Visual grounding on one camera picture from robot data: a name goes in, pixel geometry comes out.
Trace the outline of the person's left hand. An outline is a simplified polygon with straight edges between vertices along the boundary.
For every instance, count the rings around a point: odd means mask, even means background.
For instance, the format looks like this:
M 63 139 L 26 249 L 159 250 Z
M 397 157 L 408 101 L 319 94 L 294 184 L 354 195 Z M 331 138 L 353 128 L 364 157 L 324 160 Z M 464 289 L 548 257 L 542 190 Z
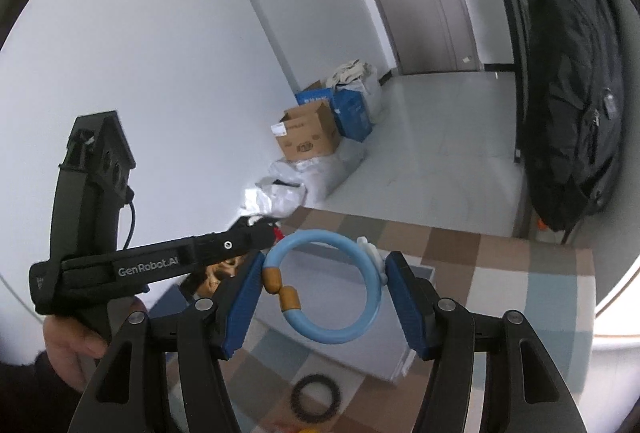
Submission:
M 77 392 L 85 390 L 88 377 L 81 361 L 101 359 L 107 342 L 73 317 L 49 315 L 43 322 L 43 341 L 54 372 Z

